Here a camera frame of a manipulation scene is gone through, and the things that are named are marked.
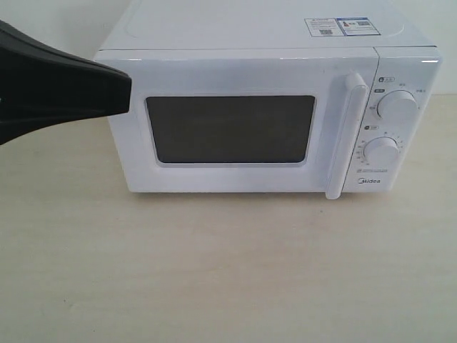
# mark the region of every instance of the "white wall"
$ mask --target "white wall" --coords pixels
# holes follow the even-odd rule
[[[130,0],[1,0],[0,19],[57,49],[91,58]],[[457,1],[392,0],[445,57],[436,93],[457,93]]]

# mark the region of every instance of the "microwave top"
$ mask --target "microwave top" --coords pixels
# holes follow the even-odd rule
[[[101,50],[434,46],[388,0],[134,0]]]

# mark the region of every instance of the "control panel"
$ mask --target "control panel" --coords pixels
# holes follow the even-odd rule
[[[441,63],[435,47],[376,51],[379,67],[344,192],[382,192],[393,186]]]

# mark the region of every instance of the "label sticker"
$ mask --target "label sticker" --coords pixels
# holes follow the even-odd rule
[[[380,36],[368,18],[336,18],[344,36]]]
[[[305,19],[312,37],[344,36],[335,18]]]

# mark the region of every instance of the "door handle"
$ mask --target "door handle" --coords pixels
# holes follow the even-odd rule
[[[129,111],[131,79],[0,21],[0,145],[68,121]]]
[[[346,109],[336,153],[333,156],[331,175],[326,190],[327,199],[337,199],[341,196],[368,101],[369,88],[360,74],[349,74],[345,80],[345,87]]]

